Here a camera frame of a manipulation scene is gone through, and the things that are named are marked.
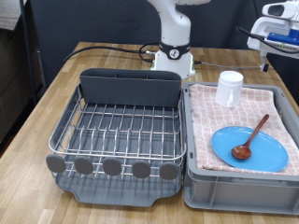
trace dish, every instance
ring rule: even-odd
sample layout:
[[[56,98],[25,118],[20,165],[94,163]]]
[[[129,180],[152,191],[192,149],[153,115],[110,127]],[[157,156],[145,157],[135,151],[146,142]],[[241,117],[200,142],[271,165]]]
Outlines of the dish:
[[[250,144],[252,155],[246,160],[233,156],[232,148],[249,140],[253,129],[230,126],[216,131],[212,136],[215,153],[226,163],[240,169],[278,172],[289,162],[289,154],[280,142],[267,133],[258,132]]]

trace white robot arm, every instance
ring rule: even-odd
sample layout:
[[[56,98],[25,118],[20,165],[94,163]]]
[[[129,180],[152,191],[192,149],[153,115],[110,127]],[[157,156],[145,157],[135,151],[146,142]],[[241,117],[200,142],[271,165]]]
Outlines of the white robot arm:
[[[299,1],[266,5],[263,14],[247,34],[249,48],[261,51],[262,70],[268,52],[299,59]]]
[[[211,0],[148,0],[158,11],[162,37],[160,50],[155,55],[153,70],[173,71],[181,78],[195,73],[190,53],[191,21],[177,11],[177,5],[201,5]]]

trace cloth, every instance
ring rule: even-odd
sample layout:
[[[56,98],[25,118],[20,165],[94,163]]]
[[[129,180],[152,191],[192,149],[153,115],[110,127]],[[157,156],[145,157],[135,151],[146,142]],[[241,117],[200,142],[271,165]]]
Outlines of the cloth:
[[[216,103],[216,92],[217,87],[203,85],[190,87],[197,168],[254,174],[299,175],[298,147],[275,108],[274,93],[243,88],[239,105],[228,108]],[[254,129],[265,114],[269,114],[270,118],[261,131],[276,138],[287,149],[290,159],[286,168],[277,173],[238,169],[218,157],[211,145],[214,132],[235,125]]]

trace white mug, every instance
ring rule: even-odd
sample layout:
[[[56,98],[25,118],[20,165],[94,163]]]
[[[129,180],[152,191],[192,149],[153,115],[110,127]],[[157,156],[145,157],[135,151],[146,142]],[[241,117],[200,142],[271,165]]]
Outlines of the white mug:
[[[237,106],[240,101],[244,77],[234,71],[222,72],[219,78],[216,102],[220,105]]]

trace gray plastic bin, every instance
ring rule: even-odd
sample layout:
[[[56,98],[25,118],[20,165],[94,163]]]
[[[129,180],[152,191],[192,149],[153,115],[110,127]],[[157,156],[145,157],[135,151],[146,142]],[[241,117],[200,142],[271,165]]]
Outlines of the gray plastic bin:
[[[187,168],[185,202],[193,208],[235,210],[263,213],[299,214],[299,177],[289,175],[257,175],[197,169],[189,87],[194,84],[217,86],[217,83],[186,82],[184,84],[184,117],[187,130]],[[275,105],[282,121],[299,145],[299,119],[281,88],[244,85],[247,88],[274,93]]]

